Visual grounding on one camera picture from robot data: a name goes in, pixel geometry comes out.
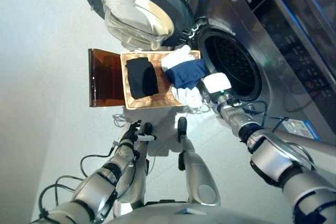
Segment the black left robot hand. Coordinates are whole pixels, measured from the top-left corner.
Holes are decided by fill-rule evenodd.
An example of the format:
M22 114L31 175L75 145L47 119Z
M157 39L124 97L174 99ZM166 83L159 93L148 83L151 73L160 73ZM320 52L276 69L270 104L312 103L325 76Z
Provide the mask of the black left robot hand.
M127 131L123 134L121 140L130 140L131 142L151 142L157 137L152 135L153 126L150 122L141 125L141 120L137 120L129 125Z

